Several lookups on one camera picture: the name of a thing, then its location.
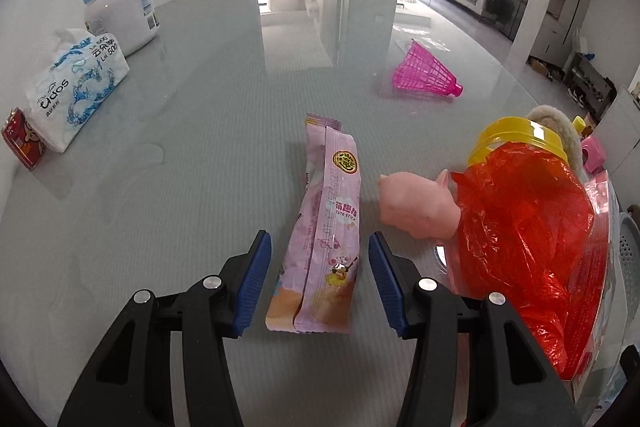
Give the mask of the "red plastic bag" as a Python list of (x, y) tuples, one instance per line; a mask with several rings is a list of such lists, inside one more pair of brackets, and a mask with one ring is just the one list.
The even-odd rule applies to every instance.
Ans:
[(468, 294), (505, 295), (568, 381), (570, 278), (594, 217), (585, 187), (563, 159), (523, 143), (503, 144), (452, 179)]

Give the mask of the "pink rubber pig toy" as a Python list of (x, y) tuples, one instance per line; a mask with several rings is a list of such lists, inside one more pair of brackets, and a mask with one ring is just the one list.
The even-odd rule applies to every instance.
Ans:
[(449, 190), (449, 171), (435, 180), (401, 171), (378, 177), (380, 219), (414, 239), (451, 239), (461, 210)]

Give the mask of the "pink snack wrapper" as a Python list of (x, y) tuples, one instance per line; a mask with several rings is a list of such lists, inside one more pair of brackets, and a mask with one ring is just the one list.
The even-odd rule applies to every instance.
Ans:
[(266, 314), (273, 332), (349, 332), (360, 257), (361, 173), (354, 138), (309, 114), (305, 194)]

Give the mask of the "red white toothpaste box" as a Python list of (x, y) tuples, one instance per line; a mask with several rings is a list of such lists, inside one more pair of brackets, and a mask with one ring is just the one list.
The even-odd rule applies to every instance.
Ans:
[(585, 184), (594, 212), (592, 227), (570, 278), (570, 315), (566, 350), (570, 390), (579, 400), (604, 348), (615, 291), (614, 235), (618, 216), (616, 196), (608, 173), (602, 171)]

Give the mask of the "grey perforated trash basket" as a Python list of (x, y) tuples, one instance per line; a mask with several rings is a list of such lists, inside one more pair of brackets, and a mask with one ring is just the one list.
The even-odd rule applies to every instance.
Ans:
[(620, 214), (620, 266), (627, 307), (631, 313), (639, 306), (639, 229), (628, 213)]

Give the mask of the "pink plastic stool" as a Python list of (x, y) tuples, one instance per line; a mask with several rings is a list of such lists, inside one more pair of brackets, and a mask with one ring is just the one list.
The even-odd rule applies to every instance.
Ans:
[(582, 139), (582, 163), (589, 174), (601, 172), (604, 169), (605, 161), (605, 150), (593, 134)]

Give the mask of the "yellow plastic container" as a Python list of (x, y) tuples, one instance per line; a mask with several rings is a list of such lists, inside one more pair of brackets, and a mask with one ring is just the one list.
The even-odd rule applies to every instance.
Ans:
[(480, 132), (466, 163), (473, 166), (484, 162), (493, 150), (506, 143), (538, 147), (568, 161), (561, 138), (556, 132), (527, 118), (509, 116), (492, 122)]

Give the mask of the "red soda can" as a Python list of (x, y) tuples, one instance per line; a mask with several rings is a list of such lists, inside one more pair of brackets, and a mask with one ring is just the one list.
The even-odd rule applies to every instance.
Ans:
[(4, 143), (20, 163), (28, 170), (34, 170), (46, 153), (46, 144), (32, 129), (20, 108), (11, 110), (1, 129)]

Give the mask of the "yellow cylinder toy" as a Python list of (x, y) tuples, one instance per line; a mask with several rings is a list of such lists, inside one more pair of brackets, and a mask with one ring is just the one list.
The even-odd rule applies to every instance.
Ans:
[(579, 136), (582, 136), (587, 127), (585, 121), (580, 116), (576, 116), (573, 119), (572, 125)]

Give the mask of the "beige plush sloth toy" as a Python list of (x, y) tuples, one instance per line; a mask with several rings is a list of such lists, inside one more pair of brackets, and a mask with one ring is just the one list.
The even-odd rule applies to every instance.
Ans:
[(555, 107), (539, 105), (534, 107), (526, 115), (526, 118), (559, 135), (570, 169), (580, 181), (587, 182), (588, 176), (582, 163), (582, 144), (580, 144), (579, 135), (568, 117)]

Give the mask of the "black shoe rack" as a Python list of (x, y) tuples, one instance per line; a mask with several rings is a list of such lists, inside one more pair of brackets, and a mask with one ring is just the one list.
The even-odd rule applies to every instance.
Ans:
[(596, 124), (599, 124), (617, 96), (613, 81), (603, 77), (581, 53), (574, 54), (564, 82), (576, 103), (588, 112)]

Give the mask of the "white blue tissue pack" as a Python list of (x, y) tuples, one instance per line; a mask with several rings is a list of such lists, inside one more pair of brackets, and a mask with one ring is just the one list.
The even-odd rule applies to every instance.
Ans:
[(128, 72), (125, 55), (109, 32), (55, 31), (49, 61), (26, 88), (29, 122), (47, 146), (65, 152)]

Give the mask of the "pink plastic shuttlecock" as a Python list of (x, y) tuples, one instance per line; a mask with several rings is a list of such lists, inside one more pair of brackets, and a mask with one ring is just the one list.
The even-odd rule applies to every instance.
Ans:
[(463, 92), (457, 77), (416, 40), (410, 44), (404, 59), (394, 70), (392, 86), (405, 92), (454, 98), (459, 98)]

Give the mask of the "white jar blue lid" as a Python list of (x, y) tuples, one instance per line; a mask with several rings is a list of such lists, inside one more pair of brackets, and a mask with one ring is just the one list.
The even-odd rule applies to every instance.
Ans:
[(154, 0), (82, 0), (85, 26), (95, 36), (111, 34), (129, 56), (151, 42), (160, 29)]

